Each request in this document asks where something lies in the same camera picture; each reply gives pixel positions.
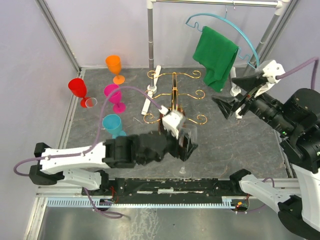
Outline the clear wine glass front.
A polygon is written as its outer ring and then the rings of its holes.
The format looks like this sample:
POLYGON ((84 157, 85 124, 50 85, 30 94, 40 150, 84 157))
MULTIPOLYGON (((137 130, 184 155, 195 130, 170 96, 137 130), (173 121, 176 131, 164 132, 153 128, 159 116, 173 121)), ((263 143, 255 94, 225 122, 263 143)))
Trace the clear wine glass front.
POLYGON ((189 168, 186 168, 186 161, 191 153, 198 147, 198 129, 196 125, 185 123, 179 132, 178 155, 182 161, 181 166, 174 170, 174 175, 180 179, 188 179, 192 176, 189 168))

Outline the clear wine glass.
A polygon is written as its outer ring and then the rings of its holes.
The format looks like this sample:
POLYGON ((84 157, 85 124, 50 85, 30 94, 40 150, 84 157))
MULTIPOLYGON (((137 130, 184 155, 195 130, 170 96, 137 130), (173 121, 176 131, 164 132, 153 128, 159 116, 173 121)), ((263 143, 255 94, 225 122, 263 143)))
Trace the clear wine glass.
POLYGON ((86 108, 94 108, 98 104, 98 101, 95 97, 88 97, 84 104, 86 108))
POLYGON ((181 166, 174 170, 174 175, 180 179, 188 179, 192 176, 189 168, 186 168, 186 161, 191 153, 198 147, 198 129, 196 125, 185 123, 179 132, 178 155, 182 161, 181 166))

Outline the blue wine glass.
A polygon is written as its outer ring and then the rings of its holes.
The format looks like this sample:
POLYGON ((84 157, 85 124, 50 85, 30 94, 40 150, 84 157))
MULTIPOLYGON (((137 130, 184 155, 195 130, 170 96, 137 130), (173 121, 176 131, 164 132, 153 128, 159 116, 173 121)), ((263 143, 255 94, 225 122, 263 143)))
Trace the blue wine glass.
POLYGON ((122 120, 117 114, 106 115, 102 120, 102 126, 112 135, 113 139, 127 135, 123 131, 122 120))

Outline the pink wine glass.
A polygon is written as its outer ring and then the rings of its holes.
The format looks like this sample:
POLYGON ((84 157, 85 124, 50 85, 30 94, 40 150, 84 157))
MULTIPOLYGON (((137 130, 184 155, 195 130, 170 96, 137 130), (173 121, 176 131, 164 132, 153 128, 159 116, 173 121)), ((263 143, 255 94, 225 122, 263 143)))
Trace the pink wine glass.
MULTIPOLYGON (((109 84, 104 88, 104 95, 108 97, 113 90, 117 90, 120 87, 117 84, 109 84)), ((126 110, 126 105, 121 102, 122 92, 119 90, 111 95, 109 102, 113 104, 112 110, 116 114, 124 113, 126 110)))

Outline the orange wine glass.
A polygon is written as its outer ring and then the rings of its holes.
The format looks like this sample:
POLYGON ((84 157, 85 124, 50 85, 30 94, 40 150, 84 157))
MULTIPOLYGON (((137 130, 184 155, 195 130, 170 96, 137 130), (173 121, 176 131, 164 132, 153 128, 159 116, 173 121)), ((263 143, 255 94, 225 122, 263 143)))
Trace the orange wine glass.
POLYGON ((114 74, 113 83, 116 85, 121 85, 125 82, 125 77, 120 75, 122 70, 121 59, 118 55, 109 55, 105 59, 108 70, 114 74))

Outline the red wine glass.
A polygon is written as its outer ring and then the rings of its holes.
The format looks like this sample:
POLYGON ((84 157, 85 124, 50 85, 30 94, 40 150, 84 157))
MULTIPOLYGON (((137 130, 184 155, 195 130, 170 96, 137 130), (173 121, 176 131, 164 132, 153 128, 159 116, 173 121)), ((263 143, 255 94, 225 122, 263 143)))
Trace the red wine glass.
POLYGON ((68 83, 68 88, 76 97, 81 99, 81 107, 87 108, 86 101, 89 98, 87 97, 87 87, 84 80, 82 78, 74 78, 68 83))

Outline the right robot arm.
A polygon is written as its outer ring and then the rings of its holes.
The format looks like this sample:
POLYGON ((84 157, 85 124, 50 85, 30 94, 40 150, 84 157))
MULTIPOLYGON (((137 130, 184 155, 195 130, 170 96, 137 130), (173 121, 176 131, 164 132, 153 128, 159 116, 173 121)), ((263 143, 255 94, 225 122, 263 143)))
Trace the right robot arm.
POLYGON ((235 97, 215 96, 213 101, 228 118, 236 110, 251 112, 280 134, 280 143, 296 174, 300 195, 281 193, 242 169, 231 175, 229 191, 246 193, 273 209, 281 223, 306 240, 320 237, 320 94, 298 89, 285 103, 268 95, 272 84, 262 74, 235 77, 232 82, 245 91, 235 97))

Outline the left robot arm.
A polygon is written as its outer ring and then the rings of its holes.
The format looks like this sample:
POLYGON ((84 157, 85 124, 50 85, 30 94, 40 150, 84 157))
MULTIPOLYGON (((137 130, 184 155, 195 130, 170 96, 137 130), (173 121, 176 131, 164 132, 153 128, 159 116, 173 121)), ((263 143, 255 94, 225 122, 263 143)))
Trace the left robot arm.
POLYGON ((166 154, 185 162, 197 147, 189 134, 174 137, 158 131, 118 136, 96 146, 54 149, 38 143, 39 161, 30 167, 28 176, 38 186, 67 183, 106 195, 111 187, 106 169, 160 162, 166 154))

